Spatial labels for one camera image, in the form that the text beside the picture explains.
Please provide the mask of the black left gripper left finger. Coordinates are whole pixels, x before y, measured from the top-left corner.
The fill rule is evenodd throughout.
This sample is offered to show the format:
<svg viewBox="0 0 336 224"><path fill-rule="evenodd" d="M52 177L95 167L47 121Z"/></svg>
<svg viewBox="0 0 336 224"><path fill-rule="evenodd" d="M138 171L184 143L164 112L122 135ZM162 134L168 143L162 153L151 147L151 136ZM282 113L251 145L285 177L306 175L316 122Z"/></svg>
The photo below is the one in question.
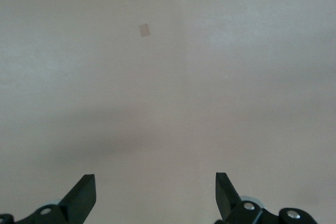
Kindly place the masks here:
<svg viewBox="0 0 336 224"><path fill-rule="evenodd" d="M84 223L96 203L94 174L82 178L57 204L48 204L35 210L24 219L15 221L11 214L1 214L1 223L68 224Z"/></svg>

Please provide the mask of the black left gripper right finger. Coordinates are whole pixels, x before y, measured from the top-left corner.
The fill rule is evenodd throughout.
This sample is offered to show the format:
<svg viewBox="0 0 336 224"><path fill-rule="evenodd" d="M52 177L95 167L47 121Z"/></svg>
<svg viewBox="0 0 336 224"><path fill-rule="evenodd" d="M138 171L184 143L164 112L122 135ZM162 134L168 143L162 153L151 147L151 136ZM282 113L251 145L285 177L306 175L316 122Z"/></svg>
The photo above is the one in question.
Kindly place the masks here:
<svg viewBox="0 0 336 224"><path fill-rule="evenodd" d="M226 173L216 173L215 196L222 217L216 223L316 223L301 209L283 208L274 215L252 200L242 200Z"/></svg>

